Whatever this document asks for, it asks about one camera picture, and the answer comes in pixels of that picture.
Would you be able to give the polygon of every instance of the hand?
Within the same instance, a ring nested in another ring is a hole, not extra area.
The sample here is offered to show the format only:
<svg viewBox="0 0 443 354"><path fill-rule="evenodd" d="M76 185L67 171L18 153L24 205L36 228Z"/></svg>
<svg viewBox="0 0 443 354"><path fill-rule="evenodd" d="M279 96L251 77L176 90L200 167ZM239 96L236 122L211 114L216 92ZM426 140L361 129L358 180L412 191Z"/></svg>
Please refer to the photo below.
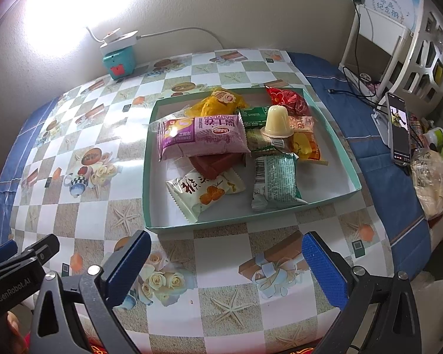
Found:
<svg viewBox="0 0 443 354"><path fill-rule="evenodd" d="M12 312L8 312L6 316L6 321L8 322L8 327L13 333L13 342L11 342L11 347L14 354L28 354L28 348L26 346L25 339L21 336L19 330L19 321L16 315Z"/></svg>

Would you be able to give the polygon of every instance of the pink snack wrapper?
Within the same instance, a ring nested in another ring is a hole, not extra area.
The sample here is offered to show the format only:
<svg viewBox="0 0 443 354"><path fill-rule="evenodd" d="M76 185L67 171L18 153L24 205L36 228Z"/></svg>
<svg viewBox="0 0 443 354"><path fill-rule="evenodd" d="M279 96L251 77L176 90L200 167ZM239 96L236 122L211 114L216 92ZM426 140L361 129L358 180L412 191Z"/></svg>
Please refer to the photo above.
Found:
<svg viewBox="0 0 443 354"><path fill-rule="evenodd" d="M249 153L241 116L176 118L159 126L159 161L207 154Z"/></svg>

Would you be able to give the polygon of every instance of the green snack package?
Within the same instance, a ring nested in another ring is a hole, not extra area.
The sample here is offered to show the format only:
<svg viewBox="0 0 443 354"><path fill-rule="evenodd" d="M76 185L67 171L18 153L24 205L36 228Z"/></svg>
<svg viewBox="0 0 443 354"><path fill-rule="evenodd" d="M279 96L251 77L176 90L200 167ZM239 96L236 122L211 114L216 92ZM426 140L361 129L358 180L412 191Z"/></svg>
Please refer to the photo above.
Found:
<svg viewBox="0 0 443 354"><path fill-rule="evenodd" d="M297 158L293 153L256 158L251 202L254 211L267 208L282 209L307 203L301 198L296 185Z"/></svg>
<svg viewBox="0 0 443 354"><path fill-rule="evenodd" d="M238 109L245 129L261 129L266 126L268 106L247 107Z"/></svg>

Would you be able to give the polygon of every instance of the white wall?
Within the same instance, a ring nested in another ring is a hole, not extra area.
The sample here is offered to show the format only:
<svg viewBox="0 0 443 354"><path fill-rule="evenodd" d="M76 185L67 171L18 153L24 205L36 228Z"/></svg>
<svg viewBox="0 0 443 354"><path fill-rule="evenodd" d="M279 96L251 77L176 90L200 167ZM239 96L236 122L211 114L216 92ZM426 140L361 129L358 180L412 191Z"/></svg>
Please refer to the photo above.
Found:
<svg viewBox="0 0 443 354"><path fill-rule="evenodd" d="M100 38L118 26L140 34L201 26L226 47L286 49L338 63L352 17L351 0L21 0L0 27L0 166L31 112L106 73L83 22L100 21L92 25ZM141 63L219 46L207 34L178 32L135 48Z"/></svg>

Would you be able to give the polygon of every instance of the teal container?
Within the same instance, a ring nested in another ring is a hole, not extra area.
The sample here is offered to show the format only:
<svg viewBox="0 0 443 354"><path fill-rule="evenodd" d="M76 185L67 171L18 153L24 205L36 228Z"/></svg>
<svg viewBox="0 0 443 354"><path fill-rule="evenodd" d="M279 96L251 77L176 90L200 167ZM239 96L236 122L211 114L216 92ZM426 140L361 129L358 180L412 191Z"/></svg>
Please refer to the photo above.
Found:
<svg viewBox="0 0 443 354"><path fill-rule="evenodd" d="M115 50L105 55L102 61L114 80L129 76L136 67L133 47Z"/></svg>

